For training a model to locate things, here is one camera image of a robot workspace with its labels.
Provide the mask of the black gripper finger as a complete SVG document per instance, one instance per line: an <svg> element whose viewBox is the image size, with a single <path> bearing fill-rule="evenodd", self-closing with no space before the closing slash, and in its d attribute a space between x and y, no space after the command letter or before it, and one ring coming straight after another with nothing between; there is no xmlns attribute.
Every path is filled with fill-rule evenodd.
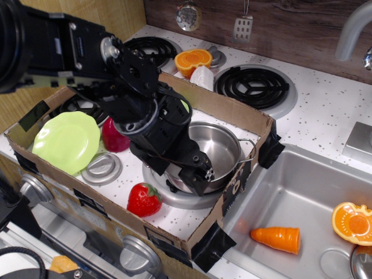
<svg viewBox="0 0 372 279"><path fill-rule="evenodd" d="M204 165L203 166L203 179L207 182L214 180L214 169L212 166Z"/></svg>

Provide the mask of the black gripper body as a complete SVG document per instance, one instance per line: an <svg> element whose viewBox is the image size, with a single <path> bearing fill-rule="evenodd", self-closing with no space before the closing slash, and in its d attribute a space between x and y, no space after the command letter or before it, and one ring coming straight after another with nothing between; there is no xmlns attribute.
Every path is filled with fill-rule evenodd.
<svg viewBox="0 0 372 279"><path fill-rule="evenodd" d="M151 128L129 136L131 152L160 176L172 163L203 177L203 166L211 164L188 139L189 124L190 120L178 125L156 119Z"/></svg>

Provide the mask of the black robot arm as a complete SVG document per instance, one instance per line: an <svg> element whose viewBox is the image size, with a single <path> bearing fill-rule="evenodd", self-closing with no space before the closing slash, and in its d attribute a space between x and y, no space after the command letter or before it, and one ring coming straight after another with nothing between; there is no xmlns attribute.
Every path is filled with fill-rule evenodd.
<svg viewBox="0 0 372 279"><path fill-rule="evenodd" d="M150 56L136 55L103 26L19 1L1 2L1 92L65 85L103 109L131 152L158 174L171 165L195 195L214 178L189 137L192 107L159 81Z"/></svg>

